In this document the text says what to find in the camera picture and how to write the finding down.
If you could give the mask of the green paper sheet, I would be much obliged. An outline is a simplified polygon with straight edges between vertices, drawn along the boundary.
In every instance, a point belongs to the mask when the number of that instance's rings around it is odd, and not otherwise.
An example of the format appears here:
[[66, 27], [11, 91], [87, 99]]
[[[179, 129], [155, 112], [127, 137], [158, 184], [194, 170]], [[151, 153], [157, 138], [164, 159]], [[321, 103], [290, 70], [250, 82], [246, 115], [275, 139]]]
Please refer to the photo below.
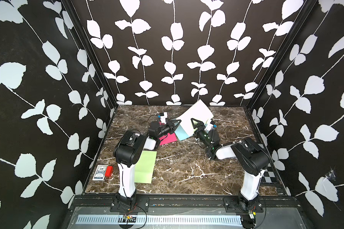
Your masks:
[[187, 133], [189, 136], [192, 136], [195, 129], [193, 128], [191, 118], [202, 121], [204, 124], [206, 124], [206, 122], [213, 117], [214, 115], [208, 106], [202, 100], [198, 100], [187, 111], [177, 117], [177, 119], [181, 120], [180, 127], [185, 131], [185, 133]]
[[156, 151], [142, 151], [139, 161], [135, 165], [135, 183], [152, 183], [156, 156]]

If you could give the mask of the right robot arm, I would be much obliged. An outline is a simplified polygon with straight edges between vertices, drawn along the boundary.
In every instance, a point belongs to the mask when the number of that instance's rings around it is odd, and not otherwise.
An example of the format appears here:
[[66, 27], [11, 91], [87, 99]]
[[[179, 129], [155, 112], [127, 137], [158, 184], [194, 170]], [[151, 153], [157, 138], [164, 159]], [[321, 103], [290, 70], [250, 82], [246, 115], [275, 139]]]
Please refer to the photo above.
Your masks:
[[236, 158], [239, 161], [245, 172], [239, 196], [246, 202], [256, 199], [261, 179], [270, 163], [265, 150], [251, 137], [222, 145], [219, 134], [214, 128], [206, 131], [205, 124], [194, 118], [191, 118], [191, 123], [195, 130], [193, 136], [204, 144], [205, 153], [209, 159]]

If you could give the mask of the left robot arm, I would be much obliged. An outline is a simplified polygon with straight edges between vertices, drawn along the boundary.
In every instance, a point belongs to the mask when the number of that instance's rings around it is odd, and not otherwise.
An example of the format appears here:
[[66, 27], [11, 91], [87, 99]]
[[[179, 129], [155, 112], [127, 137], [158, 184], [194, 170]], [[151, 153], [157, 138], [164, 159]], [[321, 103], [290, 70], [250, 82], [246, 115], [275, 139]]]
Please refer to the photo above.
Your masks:
[[148, 131], [143, 134], [138, 130], [127, 130], [117, 143], [113, 156], [119, 168], [119, 190], [116, 199], [124, 204], [136, 203], [135, 165], [139, 161], [143, 150], [156, 150], [161, 137], [173, 134], [182, 121], [180, 119], [166, 119], [160, 124], [152, 121]]

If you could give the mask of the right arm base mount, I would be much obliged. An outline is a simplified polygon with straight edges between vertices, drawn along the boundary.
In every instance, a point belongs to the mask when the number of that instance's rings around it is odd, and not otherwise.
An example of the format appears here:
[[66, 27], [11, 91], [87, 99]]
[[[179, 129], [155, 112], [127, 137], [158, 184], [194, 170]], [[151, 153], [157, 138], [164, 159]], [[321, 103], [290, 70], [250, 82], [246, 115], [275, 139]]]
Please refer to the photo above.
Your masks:
[[223, 201], [227, 213], [248, 214], [249, 212], [264, 212], [258, 197], [253, 200], [246, 200], [241, 196], [231, 196], [223, 198]]

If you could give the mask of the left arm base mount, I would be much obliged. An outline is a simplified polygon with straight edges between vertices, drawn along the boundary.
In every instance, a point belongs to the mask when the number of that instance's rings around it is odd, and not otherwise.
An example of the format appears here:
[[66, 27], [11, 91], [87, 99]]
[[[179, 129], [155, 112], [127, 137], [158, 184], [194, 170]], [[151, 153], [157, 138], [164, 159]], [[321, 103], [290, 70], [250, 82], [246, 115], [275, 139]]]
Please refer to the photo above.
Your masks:
[[149, 198], [142, 196], [132, 196], [126, 198], [121, 195], [116, 195], [112, 199], [110, 212], [118, 212], [123, 214], [136, 214], [138, 212], [148, 212]]

